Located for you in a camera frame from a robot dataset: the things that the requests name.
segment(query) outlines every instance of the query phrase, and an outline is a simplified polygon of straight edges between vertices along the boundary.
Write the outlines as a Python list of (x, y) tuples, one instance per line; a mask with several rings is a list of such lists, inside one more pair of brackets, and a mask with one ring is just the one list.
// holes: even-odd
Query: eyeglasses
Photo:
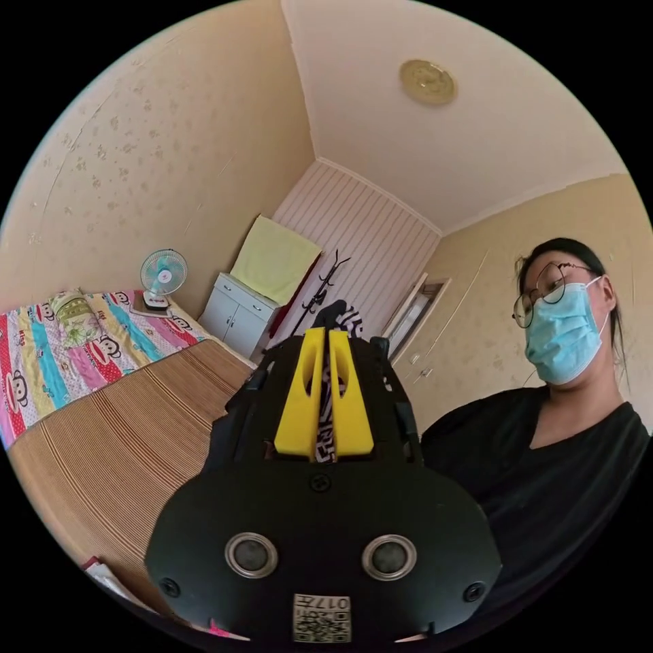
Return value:
[(557, 304), (565, 296), (567, 281), (563, 268), (574, 267), (595, 274), (593, 270), (573, 263), (549, 263), (537, 277), (535, 288), (522, 293), (515, 302), (512, 317), (522, 329), (527, 329), (533, 321), (533, 306), (538, 299), (547, 304)]

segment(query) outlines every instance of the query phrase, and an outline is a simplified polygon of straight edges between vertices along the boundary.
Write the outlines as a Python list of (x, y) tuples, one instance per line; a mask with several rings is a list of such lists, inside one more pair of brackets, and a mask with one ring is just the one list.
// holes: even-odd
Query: black coat rack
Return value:
[(344, 258), (342, 261), (339, 259), (339, 253), (338, 250), (335, 251), (335, 263), (331, 266), (331, 269), (329, 270), (329, 273), (326, 275), (326, 277), (320, 276), (320, 281), (322, 282), (320, 285), (320, 288), (318, 288), (318, 292), (316, 292), (313, 297), (311, 297), (310, 301), (308, 304), (304, 304), (304, 302), (301, 303), (301, 307), (304, 309), (304, 312), (301, 314), (300, 319), (298, 319), (294, 329), (290, 332), (290, 336), (292, 337), (295, 335), (295, 332), (299, 328), (299, 325), (303, 322), (303, 319), (306, 317), (308, 313), (311, 315), (315, 314), (316, 311), (316, 306), (321, 306), (324, 303), (324, 299), (327, 297), (327, 292), (333, 284), (331, 283), (331, 277), (333, 277), (335, 271), (343, 264), (347, 263), (347, 261), (351, 260), (351, 256), (349, 258)]

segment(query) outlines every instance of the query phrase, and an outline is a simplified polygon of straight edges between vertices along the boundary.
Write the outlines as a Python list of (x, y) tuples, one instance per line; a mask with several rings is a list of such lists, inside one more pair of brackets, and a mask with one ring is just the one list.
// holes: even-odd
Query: woman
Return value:
[[(619, 392), (621, 316), (596, 254), (567, 238), (543, 243), (518, 262), (518, 289), (513, 317), (545, 385), (457, 408), (422, 436), (427, 467), (476, 498), (501, 553), (499, 579), (470, 620), (486, 625), (481, 632), (575, 564), (618, 507), (649, 442)], [(446, 639), (461, 629), (481, 634), (468, 622)]]

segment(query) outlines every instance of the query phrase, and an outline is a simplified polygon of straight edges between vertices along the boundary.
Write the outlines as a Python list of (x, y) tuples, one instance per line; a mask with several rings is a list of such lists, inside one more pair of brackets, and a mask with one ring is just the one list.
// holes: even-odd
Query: fan base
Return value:
[(170, 302), (165, 297), (154, 295), (151, 292), (143, 293), (143, 302), (152, 311), (167, 311)]

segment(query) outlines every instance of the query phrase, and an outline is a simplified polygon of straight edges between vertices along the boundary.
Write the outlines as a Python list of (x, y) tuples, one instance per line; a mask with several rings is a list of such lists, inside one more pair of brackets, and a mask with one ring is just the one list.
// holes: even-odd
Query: electric fan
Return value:
[(165, 311), (170, 306), (165, 295), (179, 290), (186, 280), (188, 266), (175, 250), (159, 250), (150, 254), (141, 268), (141, 283), (146, 291), (143, 301), (151, 310)]

